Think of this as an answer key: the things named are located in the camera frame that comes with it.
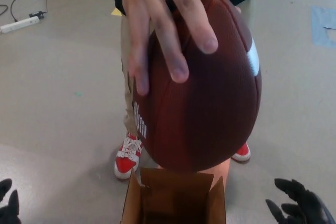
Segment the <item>blue tape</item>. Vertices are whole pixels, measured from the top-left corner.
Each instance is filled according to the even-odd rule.
[[[328,29],[336,29],[336,9],[311,7],[311,36],[315,45],[336,48],[336,41],[328,36]]]

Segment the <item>fingernail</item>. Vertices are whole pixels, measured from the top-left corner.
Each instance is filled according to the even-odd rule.
[[[217,48],[218,48],[218,40],[212,38],[205,43],[203,51],[206,54],[212,54],[217,50]]]
[[[177,83],[181,83],[187,80],[188,78],[188,73],[180,68],[176,68],[175,70],[173,70],[173,72],[171,73],[171,77],[173,79],[173,81],[177,82]]]
[[[136,88],[139,95],[146,95],[148,93],[148,85],[144,80],[137,82]]]

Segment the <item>yellow paper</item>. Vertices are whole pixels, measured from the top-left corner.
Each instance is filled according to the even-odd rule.
[[[113,16],[120,16],[121,17],[121,12],[118,9],[114,9],[113,12],[111,13]]]

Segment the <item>white shoelace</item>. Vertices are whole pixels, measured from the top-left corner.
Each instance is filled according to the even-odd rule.
[[[141,141],[127,137],[121,150],[121,157],[128,157],[130,160],[134,160],[136,152],[141,152]]]

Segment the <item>hand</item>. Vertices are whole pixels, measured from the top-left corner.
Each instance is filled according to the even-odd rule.
[[[266,203],[279,224],[335,224],[329,210],[322,200],[313,192],[305,189],[296,180],[275,179],[278,189],[285,192],[295,204],[282,204],[282,210],[288,214],[285,218],[280,208],[271,200]]]
[[[186,21],[199,49],[205,54],[217,50],[218,41],[200,0],[173,0]],[[123,0],[131,34],[129,74],[137,81],[141,95],[149,91],[147,47],[152,22],[173,81],[182,83],[189,71],[181,52],[177,30],[165,0]]]
[[[6,193],[12,187],[12,180],[5,179],[0,182],[0,202],[5,197]],[[21,224],[19,215],[19,198],[17,190],[14,190],[8,201],[8,205],[0,208],[0,223],[1,224]]]

